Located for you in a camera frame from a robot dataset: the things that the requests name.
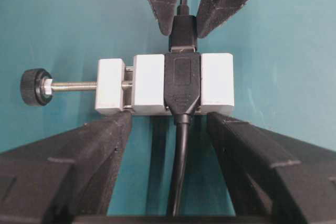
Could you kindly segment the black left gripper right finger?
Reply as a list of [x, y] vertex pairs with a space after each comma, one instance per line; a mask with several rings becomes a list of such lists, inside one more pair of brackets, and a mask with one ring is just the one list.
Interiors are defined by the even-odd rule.
[[207, 115], [235, 214], [335, 223], [335, 152], [218, 113]]

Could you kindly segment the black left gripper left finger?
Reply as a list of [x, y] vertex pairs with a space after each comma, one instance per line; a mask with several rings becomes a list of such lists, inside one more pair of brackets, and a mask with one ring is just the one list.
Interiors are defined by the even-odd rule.
[[105, 215], [131, 127], [119, 112], [1, 153], [1, 223]]

